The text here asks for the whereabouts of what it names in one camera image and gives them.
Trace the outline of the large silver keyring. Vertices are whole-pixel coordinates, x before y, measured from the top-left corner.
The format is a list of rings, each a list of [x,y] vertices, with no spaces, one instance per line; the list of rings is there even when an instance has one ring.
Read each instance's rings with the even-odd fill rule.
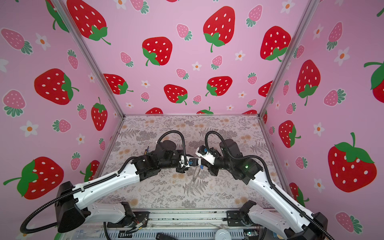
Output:
[[[193,173],[193,178],[192,178],[193,182],[195,182],[198,179],[200,171],[201,171],[201,167],[196,167]]]

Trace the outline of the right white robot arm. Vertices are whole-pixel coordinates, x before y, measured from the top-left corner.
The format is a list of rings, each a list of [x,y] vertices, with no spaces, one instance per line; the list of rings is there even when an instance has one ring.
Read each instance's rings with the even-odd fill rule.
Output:
[[[270,177],[265,161],[253,155],[244,156],[231,139],[220,143],[221,151],[200,146],[196,154],[202,158],[212,175],[226,170],[236,180],[258,192],[275,209],[264,210],[256,205],[246,208],[246,219],[276,233],[285,240],[330,240],[328,219],[322,213],[306,209]]]

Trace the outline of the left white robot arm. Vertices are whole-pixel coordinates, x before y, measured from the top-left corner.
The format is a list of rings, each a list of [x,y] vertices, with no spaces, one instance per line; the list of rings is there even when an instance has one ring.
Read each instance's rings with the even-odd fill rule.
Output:
[[[64,183],[58,192],[61,199],[55,203],[58,232],[70,232],[96,217],[98,210],[91,205],[109,193],[156,176],[162,169],[184,172],[192,161],[184,150],[176,149],[175,143],[164,141],[152,152],[129,158],[110,174],[75,186]]]

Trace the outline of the white round disc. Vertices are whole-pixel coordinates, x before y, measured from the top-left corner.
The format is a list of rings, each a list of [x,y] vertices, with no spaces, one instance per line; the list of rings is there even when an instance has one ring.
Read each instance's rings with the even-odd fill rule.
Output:
[[[214,240],[232,240],[232,236],[229,231],[220,229],[215,233]]]

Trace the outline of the black device on base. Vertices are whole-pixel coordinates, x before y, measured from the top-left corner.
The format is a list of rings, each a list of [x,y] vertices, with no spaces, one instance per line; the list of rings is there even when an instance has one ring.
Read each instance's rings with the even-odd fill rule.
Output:
[[[164,233],[157,233],[156,240],[177,240],[174,237],[168,236]]]

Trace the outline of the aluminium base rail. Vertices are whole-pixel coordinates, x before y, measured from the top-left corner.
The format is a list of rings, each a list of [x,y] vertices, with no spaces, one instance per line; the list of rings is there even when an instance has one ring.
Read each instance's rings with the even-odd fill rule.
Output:
[[[177,240],[214,240],[225,229],[232,240],[284,240],[271,230],[246,219],[239,209],[137,209],[126,227],[108,223],[113,240],[155,240],[164,233]]]

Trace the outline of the silver frame post left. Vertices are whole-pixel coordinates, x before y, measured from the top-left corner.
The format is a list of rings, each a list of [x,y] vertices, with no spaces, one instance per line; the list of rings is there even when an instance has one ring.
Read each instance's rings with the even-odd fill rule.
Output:
[[[57,11],[59,15],[61,16],[63,22],[67,26],[68,30],[70,31],[70,34],[72,35],[74,41],[76,42],[77,46],[79,47],[80,51],[82,52],[82,55],[84,56],[85,60],[87,61],[87,64],[89,65],[90,69],[92,70],[92,73],[97,78],[99,85],[103,89],[105,95],[109,99],[110,103],[114,107],[116,113],[118,116],[123,119],[125,117],[125,114],[120,107],[119,103],[117,102],[115,95],[113,94],[112,90],[110,89],[102,71],[100,70],[97,62],[95,61],[95,58],[93,57],[90,49],[88,48],[87,44],[84,41],[83,36],[79,32],[78,28],[76,27],[75,22],[73,21],[72,17],[70,16],[70,13],[66,6],[66,1],[59,1],[59,0],[53,0],[53,4],[56,6]]]

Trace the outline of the silver frame post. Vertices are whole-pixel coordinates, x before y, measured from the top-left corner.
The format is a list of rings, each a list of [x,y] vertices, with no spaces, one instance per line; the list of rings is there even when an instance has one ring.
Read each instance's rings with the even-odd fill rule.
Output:
[[[97,78],[99,85],[103,89],[105,95],[109,99],[110,103],[114,107],[116,113],[118,116],[123,119],[125,117],[125,114],[120,107],[119,103],[117,102],[115,95],[113,94],[112,90],[110,89],[102,71],[100,70],[97,62],[95,61],[95,58],[93,57],[90,49],[88,48],[87,44],[84,41],[83,36],[79,32],[78,28],[76,27],[75,22],[73,21],[72,17],[70,16],[70,13],[66,6],[66,1],[59,1],[59,0],[53,0],[53,4],[56,6],[57,11],[59,15],[61,16],[63,22],[67,26],[68,30],[70,31],[70,34],[72,35],[74,41],[76,42],[77,46],[79,47],[80,51],[82,52],[82,55],[84,56],[85,60],[87,61],[87,64],[89,65],[90,69],[92,70],[92,73]]]
[[[290,43],[290,46],[288,47],[288,50],[285,53],[285,56],[282,60],[281,65],[278,68],[278,71],[276,72],[276,75],[275,75],[275,78],[273,79],[271,88],[270,88],[270,90],[267,94],[266,100],[265,100],[265,102],[261,108],[261,111],[259,113],[259,119],[260,120],[264,117],[265,112],[267,111],[267,108],[269,107],[269,104],[272,100],[272,97],[274,96],[274,94],[275,94],[275,92],[276,92],[276,90],[280,84],[280,81],[283,79],[283,76],[284,76],[286,70],[288,69],[288,65],[290,64],[290,62],[293,59],[294,51],[295,51],[296,47],[298,47],[298,45],[299,45],[306,29],[308,28],[308,25],[311,22],[319,4],[320,4],[320,1],[318,1],[318,0],[316,0],[316,1],[312,0],[312,1],[308,2],[307,6],[305,8],[305,11],[303,13],[303,16],[302,16],[301,20],[299,21],[298,26],[296,28],[296,31],[292,37],[292,41]]]

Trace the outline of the silver frame post right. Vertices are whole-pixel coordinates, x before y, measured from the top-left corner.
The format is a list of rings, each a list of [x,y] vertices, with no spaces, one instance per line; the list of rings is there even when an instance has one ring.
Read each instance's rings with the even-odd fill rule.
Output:
[[[316,1],[312,0],[312,1],[308,2],[307,6],[305,8],[305,11],[303,13],[303,16],[302,16],[301,20],[299,21],[298,26],[296,28],[296,31],[292,37],[292,41],[290,43],[290,46],[288,47],[288,50],[285,53],[285,56],[282,60],[281,65],[278,68],[278,71],[276,72],[276,75],[275,75],[275,78],[273,79],[271,88],[270,88],[270,90],[267,94],[266,100],[265,100],[265,102],[261,108],[261,111],[259,113],[259,119],[260,120],[264,117],[265,112],[267,111],[267,108],[269,107],[269,104],[272,100],[272,97],[274,96],[274,94],[275,94],[275,92],[276,92],[276,90],[280,84],[280,81],[283,79],[283,76],[284,76],[286,70],[288,69],[288,65],[290,64],[290,62],[293,59],[294,51],[295,51],[296,47],[298,47],[298,45],[299,45],[306,29],[308,28],[308,25],[311,22],[319,4],[320,4],[320,1],[318,1],[318,0],[316,0]]]

